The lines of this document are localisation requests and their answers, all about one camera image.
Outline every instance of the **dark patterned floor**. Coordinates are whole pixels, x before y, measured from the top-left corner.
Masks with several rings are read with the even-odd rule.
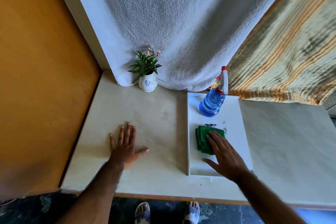
[[[17,199],[0,207],[1,224],[52,224],[75,202],[76,196],[55,192]],[[116,197],[110,212],[110,224],[134,223],[134,212],[142,199]],[[151,223],[181,223],[185,202],[147,200]],[[250,206],[200,203],[201,224],[263,223]],[[336,212],[307,209],[296,210],[309,224],[336,223]]]

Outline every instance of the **spray bottle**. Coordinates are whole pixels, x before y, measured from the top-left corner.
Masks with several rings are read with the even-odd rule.
[[[225,95],[228,94],[228,71],[226,66],[222,66],[222,72],[220,74],[220,85],[217,88],[210,90],[205,98],[199,104],[199,111],[206,117],[213,117],[218,114],[220,107],[222,106]]]

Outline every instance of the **table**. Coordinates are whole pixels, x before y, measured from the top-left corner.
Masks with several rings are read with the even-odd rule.
[[[336,207],[336,129],[322,106],[240,101],[255,174],[285,202]],[[131,122],[150,152],[124,171],[117,196],[247,204],[233,182],[187,176],[187,93],[117,85],[104,71],[61,188],[81,191],[107,161],[109,133]]]

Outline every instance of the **sandal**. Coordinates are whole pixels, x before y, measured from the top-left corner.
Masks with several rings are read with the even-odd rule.
[[[149,204],[147,202],[142,202],[135,210],[135,213],[138,212],[140,207],[147,206],[147,211],[140,213],[138,215],[135,215],[135,224],[150,224],[151,222],[151,211],[149,209]]]
[[[198,224],[198,220],[200,218],[200,211],[199,211],[200,206],[198,202],[194,202],[194,203],[195,203],[195,208],[189,205],[188,203],[185,206],[184,220],[182,221],[182,224]]]

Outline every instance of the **green cloth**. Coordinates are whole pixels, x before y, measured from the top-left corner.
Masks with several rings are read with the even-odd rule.
[[[213,149],[207,139],[207,135],[209,134],[210,131],[216,131],[219,133],[222,137],[225,138],[224,131],[218,128],[212,128],[208,126],[199,126],[196,128],[196,140],[197,140],[197,150],[209,154],[209,155],[215,155],[213,152]]]

